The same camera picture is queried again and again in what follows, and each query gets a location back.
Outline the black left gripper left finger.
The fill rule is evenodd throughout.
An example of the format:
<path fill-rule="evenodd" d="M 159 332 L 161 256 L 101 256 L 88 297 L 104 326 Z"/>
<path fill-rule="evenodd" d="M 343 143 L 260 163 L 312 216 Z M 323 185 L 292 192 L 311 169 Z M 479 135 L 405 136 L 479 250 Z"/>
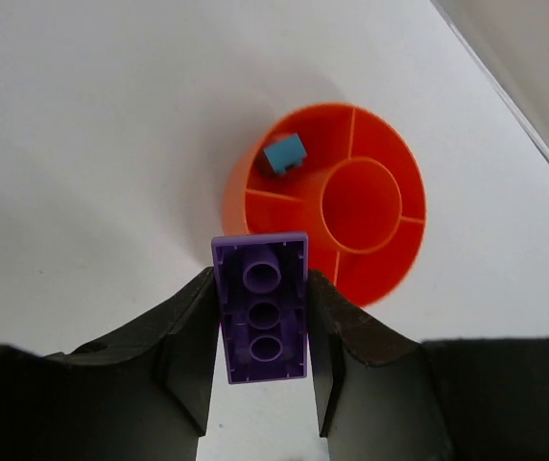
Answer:
<path fill-rule="evenodd" d="M 214 274 L 70 353 L 0 345 L 0 460 L 192 460 L 219 331 Z"/>

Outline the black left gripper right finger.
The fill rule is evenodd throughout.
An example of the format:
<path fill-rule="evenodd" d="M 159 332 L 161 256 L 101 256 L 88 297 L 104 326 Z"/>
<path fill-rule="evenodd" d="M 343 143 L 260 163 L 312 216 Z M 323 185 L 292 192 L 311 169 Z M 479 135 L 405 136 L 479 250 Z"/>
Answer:
<path fill-rule="evenodd" d="M 549 460 L 549 338 L 415 342 L 309 275 L 319 433 L 333 460 Z"/>

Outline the purple lego plate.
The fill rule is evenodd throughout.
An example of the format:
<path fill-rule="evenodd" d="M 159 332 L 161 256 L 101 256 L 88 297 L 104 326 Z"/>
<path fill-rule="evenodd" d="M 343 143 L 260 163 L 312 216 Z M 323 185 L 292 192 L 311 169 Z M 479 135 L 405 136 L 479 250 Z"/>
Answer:
<path fill-rule="evenodd" d="M 218 236 L 211 252 L 228 382 L 306 377 L 307 234 Z"/>

